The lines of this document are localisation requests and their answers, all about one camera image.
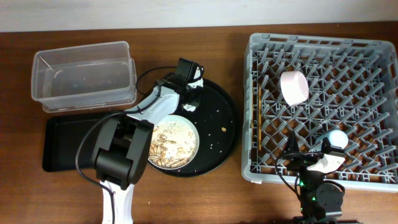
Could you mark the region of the blue cup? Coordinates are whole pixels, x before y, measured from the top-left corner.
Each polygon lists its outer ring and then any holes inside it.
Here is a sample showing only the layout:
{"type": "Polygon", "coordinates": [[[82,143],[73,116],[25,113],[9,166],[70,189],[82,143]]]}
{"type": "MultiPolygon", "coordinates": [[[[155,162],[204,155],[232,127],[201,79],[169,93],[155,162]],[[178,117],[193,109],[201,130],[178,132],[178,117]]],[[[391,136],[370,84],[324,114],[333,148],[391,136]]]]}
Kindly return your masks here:
{"type": "Polygon", "coordinates": [[[344,153],[344,148],[348,145],[348,136],[340,130],[329,131],[315,141],[315,152],[322,152],[325,154],[344,153]]]}

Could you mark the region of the wooden chopstick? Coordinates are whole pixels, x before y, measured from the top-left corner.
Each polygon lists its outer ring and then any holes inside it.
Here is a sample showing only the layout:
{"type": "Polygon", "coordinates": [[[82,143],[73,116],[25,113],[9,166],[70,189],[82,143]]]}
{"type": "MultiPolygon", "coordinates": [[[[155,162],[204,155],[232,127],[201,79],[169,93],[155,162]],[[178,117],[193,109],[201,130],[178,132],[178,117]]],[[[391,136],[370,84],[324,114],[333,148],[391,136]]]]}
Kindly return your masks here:
{"type": "Polygon", "coordinates": [[[253,82],[251,82],[251,129],[254,129],[254,87],[253,82]]]}
{"type": "Polygon", "coordinates": [[[257,83],[257,148],[258,151],[261,152],[261,126],[262,126],[262,102],[261,102],[261,86],[257,83]]]}

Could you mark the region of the white tissue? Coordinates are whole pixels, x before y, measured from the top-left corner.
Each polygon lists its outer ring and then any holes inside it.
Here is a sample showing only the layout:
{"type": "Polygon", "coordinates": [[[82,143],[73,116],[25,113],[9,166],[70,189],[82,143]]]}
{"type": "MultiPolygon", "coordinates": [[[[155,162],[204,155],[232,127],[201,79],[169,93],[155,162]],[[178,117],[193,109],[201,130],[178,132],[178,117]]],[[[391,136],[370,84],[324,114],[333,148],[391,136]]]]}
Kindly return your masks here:
{"type": "Polygon", "coordinates": [[[183,104],[183,109],[189,112],[194,112],[197,109],[197,106],[190,104],[183,104]]]}

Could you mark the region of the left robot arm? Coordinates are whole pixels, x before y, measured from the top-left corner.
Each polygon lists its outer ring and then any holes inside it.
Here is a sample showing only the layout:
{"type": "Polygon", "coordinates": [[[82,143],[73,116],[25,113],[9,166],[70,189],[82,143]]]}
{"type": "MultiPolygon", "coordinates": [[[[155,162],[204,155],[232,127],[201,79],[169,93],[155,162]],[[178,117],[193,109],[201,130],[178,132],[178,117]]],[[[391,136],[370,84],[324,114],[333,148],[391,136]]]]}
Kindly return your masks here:
{"type": "Polygon", "coordinates": [[[154,128],[184,106],[198,107],[203,74],[203,66],[180,58],[138,105],[97,124],[91,163],[103,189],[103,223],[132,223],[132,194],[146,168],[154,128]]]}

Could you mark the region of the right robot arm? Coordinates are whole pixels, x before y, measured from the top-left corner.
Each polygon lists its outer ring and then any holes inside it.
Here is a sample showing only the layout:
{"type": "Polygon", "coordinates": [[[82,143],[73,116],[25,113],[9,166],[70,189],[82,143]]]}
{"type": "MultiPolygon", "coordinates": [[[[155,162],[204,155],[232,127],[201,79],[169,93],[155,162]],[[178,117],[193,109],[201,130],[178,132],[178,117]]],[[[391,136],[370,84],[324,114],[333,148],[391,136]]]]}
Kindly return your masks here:
{"type": "Polygon", "coordinates": [[[344,150],[321,140],[317,152],[301,152],[294,132],[290,133],[282,155],[288,160],[287,170],[298,173],[295,192],[300,202],[301,216],[294,223],[336,223],[342,216],[345,188],[325,176],[335,172],[345,161],[344,150]]]}

